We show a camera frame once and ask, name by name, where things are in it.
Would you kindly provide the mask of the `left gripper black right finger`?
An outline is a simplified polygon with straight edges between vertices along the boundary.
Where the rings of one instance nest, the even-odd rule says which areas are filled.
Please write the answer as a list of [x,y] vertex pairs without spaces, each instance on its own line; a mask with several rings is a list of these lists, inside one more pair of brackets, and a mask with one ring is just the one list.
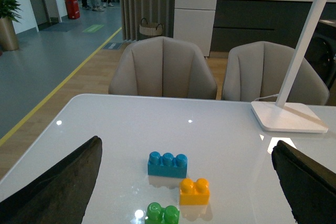
[[335,173],[284,141],[271,154],[297,223],[335,223]]

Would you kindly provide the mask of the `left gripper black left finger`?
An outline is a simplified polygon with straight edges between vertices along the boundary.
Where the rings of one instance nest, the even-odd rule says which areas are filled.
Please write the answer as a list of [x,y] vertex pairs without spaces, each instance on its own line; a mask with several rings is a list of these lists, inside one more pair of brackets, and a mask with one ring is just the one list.
[[1,223],[81,223],[101,159],[102,140],[94,136],[1,201]]

